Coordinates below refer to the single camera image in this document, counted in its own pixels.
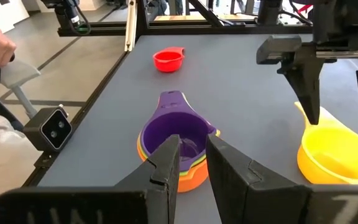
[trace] wall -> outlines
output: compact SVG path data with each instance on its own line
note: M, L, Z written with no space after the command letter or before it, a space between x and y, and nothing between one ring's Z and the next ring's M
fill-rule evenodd
M29 14L21 0L11 0L11 3L0 4L0 29L7 32L14 28L14 24L27 18Z

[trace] measuring cup handle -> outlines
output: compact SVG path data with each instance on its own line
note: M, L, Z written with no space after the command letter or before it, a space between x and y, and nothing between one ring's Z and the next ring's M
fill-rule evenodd
M176 52L179 53L182 57L185 56L184 47L167 47L166 49L163 49L161 52Z
M337 126L342 128L347 128L344 124L342 124L338 119L336 119L330 112L320 106L320 115L319 115L319 124L312 125L309 123L309 120L303 110L300 102L295 102L295 106L302 112L303 117L305 119L305 129L317 127L317 126Z
M181 91L166 91L161 93L154 117L171 112L196 114Z

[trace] table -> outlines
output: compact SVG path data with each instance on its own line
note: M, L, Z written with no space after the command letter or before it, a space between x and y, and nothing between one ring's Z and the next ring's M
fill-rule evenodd
M162 91L180 90L221 137L284 177L308 184L297 168L304 128L296 96L278 65L257 65L268 35L140 37L39 186L112 186L141 164L136 138ZM161 74L152 55L183 46L180 71ZM356 68L347 60L324 66L321 104L358 133ZM209 181L178 195L175 223L220 223Z

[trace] floor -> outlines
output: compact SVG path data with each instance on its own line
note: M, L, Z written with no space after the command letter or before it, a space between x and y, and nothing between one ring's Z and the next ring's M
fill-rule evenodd
M91 22L125 21L126 10L111 6L84 12ZM37 67L41 76L22 86L35 109L60 103L72 119L124 51L124 37L59 37L54 13L39 13L7 32L16 58ZM0 100L23 123L28 117L15 95L0 84Z

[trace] white sleeve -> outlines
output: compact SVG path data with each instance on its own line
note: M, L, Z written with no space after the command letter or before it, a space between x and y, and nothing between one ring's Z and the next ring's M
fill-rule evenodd
M0 116L0 194L21 187L40 155L24 134Z

